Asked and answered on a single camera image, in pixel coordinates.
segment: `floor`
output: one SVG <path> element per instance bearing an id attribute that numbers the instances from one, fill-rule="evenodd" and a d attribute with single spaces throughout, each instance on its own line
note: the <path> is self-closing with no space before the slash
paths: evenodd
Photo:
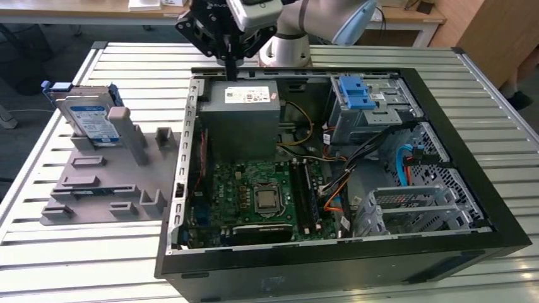
<path id="1" fill-rule="evenodd" d="M 93 41 L 113 42 L 185 42 L 172 27 L 152 27 L 145 31 L 137 26 L 92 26 L 81 27 L 82 35 L 73 36 L 73 28 L 66 25 L 42 27 L 54 52 L 52 60 L 45 62 L 46 74 L 52 81 L 70 81 L 82 63 Z M 539 70 L 533 77 L 521 83 L 521 90 L 536 102 L 520 114 L 539 131 Z M 52 110 L 52 106 L 41 95 L 18 96 L 0 80 L 0 104 L 6 110 Z M 0 128 L 0 177 L 14 178 L 37 141 L 42 128 L 50 118 L 46 111 L 16 111 L 12 115 L 18 120 L 16 129 Z M 0 199 L 9 188 L 8 183 L 0 182 Z"/>

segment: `motherboard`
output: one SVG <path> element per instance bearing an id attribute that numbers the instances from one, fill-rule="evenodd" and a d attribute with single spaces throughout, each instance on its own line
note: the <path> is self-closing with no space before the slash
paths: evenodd
<path id="1" fill-rule="evenodd" d="M 232 246 L 237 238 L 254 244 L 257 237 L 284 242 L 336 237 L 314 195 L 322 184 L 317 161 L 220 163 L 212 181 L 210 204 L 193 210 L 200 227 L 218 227 L 198 229 L 205 247 Z M 306 190 L 292 190 L 302 186 Z"/>

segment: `power supply label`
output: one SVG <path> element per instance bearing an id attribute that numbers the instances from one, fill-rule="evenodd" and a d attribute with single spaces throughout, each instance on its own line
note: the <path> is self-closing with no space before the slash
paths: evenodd
<path id="1" fill-rule="evenodd" d="M 102 106 L 70 106 L 72 117 L 82 128 L 89 139 L 98 143 L 117 142 L 114 126 L 106 120 L 106 109 Z"/>
<path id="2" fill-rule="evenodd" d="M 264 103 L 269 102 L 266 86 L 230 86 L 225 89 L 225 103 Z"/>

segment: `blue cable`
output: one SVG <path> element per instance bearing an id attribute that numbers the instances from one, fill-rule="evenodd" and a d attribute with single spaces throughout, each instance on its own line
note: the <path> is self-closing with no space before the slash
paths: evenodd
<path id="1" fill-rule="evenodd" d="M 405 174 L 404 174 L 404 170 L 402 170 L 402 152 L 405 150 L 412 152 L 413 148 L 412 148 L 410 144 L 404 144 L 401 147 L 398 147 L 396 150 L 396 155 L 394 155 L 396 176 L 398 177 L 401 186 L 408 186 L 408 182 L 405 180 Z"/>

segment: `open computer tower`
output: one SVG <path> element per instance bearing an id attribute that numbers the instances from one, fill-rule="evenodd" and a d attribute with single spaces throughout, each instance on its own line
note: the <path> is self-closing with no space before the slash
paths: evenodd
<path id="1" fill-rule="evenodd" d="M 193 69 L 156 277 L 189 302 L 440 280 L 529 245 L 413 69 Z"/>

